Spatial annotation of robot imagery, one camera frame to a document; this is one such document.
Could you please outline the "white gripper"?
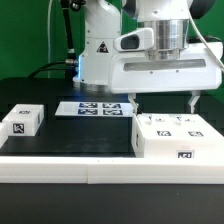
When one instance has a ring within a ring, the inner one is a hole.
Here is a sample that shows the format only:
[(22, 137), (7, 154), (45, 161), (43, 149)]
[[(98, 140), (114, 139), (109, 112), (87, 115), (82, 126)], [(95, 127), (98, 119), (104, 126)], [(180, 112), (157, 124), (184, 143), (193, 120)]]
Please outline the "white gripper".
[(135, 115), (136, 93), (192, 91), (187, 109), (194, 114), (200, 90), (217, 89), (221, 83), (221, 68), (202, 43), (190, 44), (179, 59), (151, 61), (145, 52), (117, 53), (111, 59), (108, 81), (111, 92), (129, 93)]

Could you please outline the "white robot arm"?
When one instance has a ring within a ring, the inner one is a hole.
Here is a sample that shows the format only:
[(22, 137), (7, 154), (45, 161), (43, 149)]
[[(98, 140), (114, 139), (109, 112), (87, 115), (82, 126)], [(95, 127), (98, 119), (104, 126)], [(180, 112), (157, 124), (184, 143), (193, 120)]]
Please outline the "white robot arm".
[(73, 86), (124, 93), (134, 107), (138, 93), (189, 91), (194, 106), (202, 90), (222, 83), (220, 42), (188, 41), (188, 28), (214, 0), (61, 0), (62, 8), (85, 9), (85, 49), (68, 45)]

